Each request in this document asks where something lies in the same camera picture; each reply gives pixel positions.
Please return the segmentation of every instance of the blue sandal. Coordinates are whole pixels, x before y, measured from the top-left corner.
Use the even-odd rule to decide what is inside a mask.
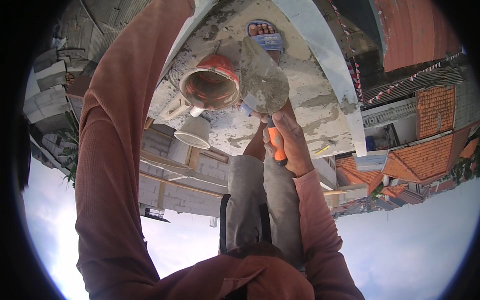
[[[262,46],[263,50],[265,51],[277,50],[283,53],[283,40],[279,32],[251,36],[250,32],[248,32],[248,29],[252,24],[254,25],[267,24],[268,26],[272,26],[273,28],[276,29],[276,27],[272,23],[265,20],[253,20],[248,22],[247,26],[245,27],[245,32],[249,37],[253,38],[260,46]],[[250,114],[252,113],[253,109],[251,109],[248,105],[246,105],[245,102],[242,102],[242,104],[240,105],[239,111],[243,112],[248,117],[251,117]]]

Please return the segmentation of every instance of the red bucket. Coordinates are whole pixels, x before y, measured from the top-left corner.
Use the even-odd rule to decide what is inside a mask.
[[[231,61],[220,54],[207,55],[180,78],[180,92],[192,106],[218,110],[235,104],[239,80]]]

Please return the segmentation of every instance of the sky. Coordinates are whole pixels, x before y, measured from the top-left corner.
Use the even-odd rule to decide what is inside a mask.
[[[63,174],[32,158],[24,192],[28,228],[38,255],[65,298],[86,300],[76,269],[75,196]],[[433,300],[464,257],[480,215],[479,179],[391,212],[337,220],[340,252],[367,300]],[[172,223],[141,217],[148,250],[161,278],[218,252],[219,228],[210,217],[167,210]]]

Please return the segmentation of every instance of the white bucket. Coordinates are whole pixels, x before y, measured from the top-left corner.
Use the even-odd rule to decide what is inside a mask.
[[[210,122],[202,117],[188,116],[179,131],[173,135],[185,144],[200,149],[210,148],[208,135],[210,133]]]

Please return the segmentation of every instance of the orange trowel handle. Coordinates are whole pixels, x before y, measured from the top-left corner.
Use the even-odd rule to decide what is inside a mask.
[[[278,132],[275,124],[273,123],[272,116],[267,116],[267,126],[268,126],[268,134],[270,135],[270,142],[275,147],[275,161],[276,164],[283,167],[287,164],[287,156],[285,155],[285,151],[283,147],[279,147],[282,143],[282,136]]]

